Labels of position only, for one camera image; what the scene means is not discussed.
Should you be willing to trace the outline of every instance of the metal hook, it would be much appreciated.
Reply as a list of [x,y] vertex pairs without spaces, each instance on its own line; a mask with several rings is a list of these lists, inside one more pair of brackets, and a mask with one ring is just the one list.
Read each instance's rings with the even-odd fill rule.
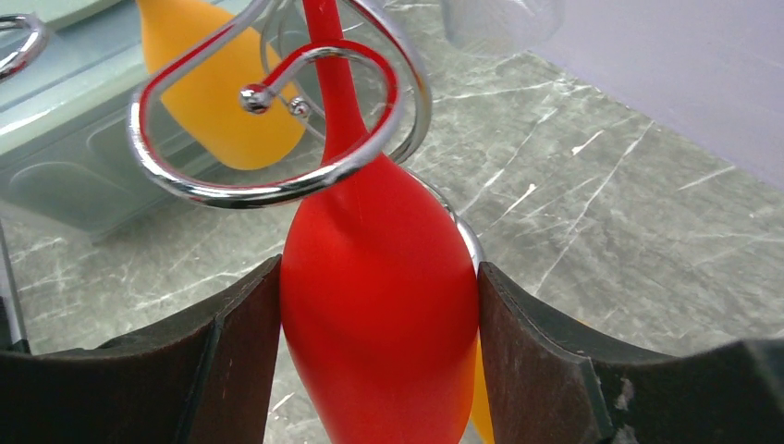
[[19,49],[0,59],[0,82],[10,79],[26,68],[49,42],[49,33],[43,22],[32,14],[0,16],[0,32],[11,30],[28,30],[30,35]]
[[[365,0],[344,1],[348,1],[354,10],[395,45],[411,71],[418,109],[422,112],[417,114],[414,128],[406,141],[396,149],[397,159],[402,162],[419,147],[430,126],[432,95],[426,82],[423,62],[402,30],[377,6],[365,4]],[[242,104],[256,112],[263,111],[264,105],[270,105],[272,99],[284,85],[292,81],[299,69],[319,58],[337,56],[358,61],[375,68],[386,83],[384,113],[358,146],[348,150],[329,165],[293,179],[260,186],[217,185],[190,178],[169,165],[154,148],[148,134],[147,116],[152,105],[151,97],[183,78],[203,60],[247,29],[271,3],[272,0],[252,1],[220,30],[160,70],[133,94],[129,105],[129,141],[132,152],[150,180],[178,197],[197,204],[235,209],[262,208],[292,202],[330,187],[369,164],[382,153],[384,146],[400,126],[403,105],[398,79],[395,70],[385,58],[360,43],[344,40],[311,43],[286,57],[262,83],[246,89]]]

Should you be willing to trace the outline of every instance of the yellow object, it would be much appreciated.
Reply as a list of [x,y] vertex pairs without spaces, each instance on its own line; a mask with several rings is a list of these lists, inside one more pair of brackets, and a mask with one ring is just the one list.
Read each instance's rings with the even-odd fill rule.
[[485,444],[496,444],[496,439],[493,436],[493,422],[490,418],[490,401],[487,397],[487,385],[484,382],[482,342],[479,340],[476,341],[476,374],[473,378],[471,420]]
[[[203,0],[136,0],[141,12],[141,49],[155,72],[232,19]],[[178,80],[161,97],[175,121],[221,163],[235,169],[268,167],[300,141],[304,127],[280,102],[263,116],[239,105],[239,90],[262,80],[261,34],[248,28]],[[270,66],[280,57],[267,45]],[[291,99],[297,89],[283,90]]]

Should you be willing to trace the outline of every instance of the lavender wall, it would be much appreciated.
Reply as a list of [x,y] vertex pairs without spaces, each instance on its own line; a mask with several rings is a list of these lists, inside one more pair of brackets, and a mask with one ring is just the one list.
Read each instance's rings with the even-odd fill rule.
[[536,53],[784,189],[784,1],[566,4]]

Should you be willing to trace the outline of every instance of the red silicone utensil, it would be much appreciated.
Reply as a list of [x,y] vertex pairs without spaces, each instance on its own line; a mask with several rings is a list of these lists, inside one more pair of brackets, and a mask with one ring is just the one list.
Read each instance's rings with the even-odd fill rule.
[[[334,0],[304,0],[315,43],[341,39]],[[323,162],[366,131],[349,64],[316,62]],[[455,444],[472,406],[472,259],[437,199],[385,155],[306,198],[281,264],[291,356],[339,444]]]

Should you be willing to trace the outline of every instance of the gray marble countertop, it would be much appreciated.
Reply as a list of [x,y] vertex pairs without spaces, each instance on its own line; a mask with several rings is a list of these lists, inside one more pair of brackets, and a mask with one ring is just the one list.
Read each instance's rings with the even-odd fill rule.
[[[433,0],[387,9],[419,45],[435,93],[432,131],[408,166],[525,289],[677,355],[784,336],[784,193],[534,55],[461,55]],[[318,156],[304,144],[259,177]],[[32,348],[91,348],[223,289],[280,253],[295,210],[174,202],[95,245],[8,223]],[[267,441],[328,442],[283,345],[271,404],[285,402]]]

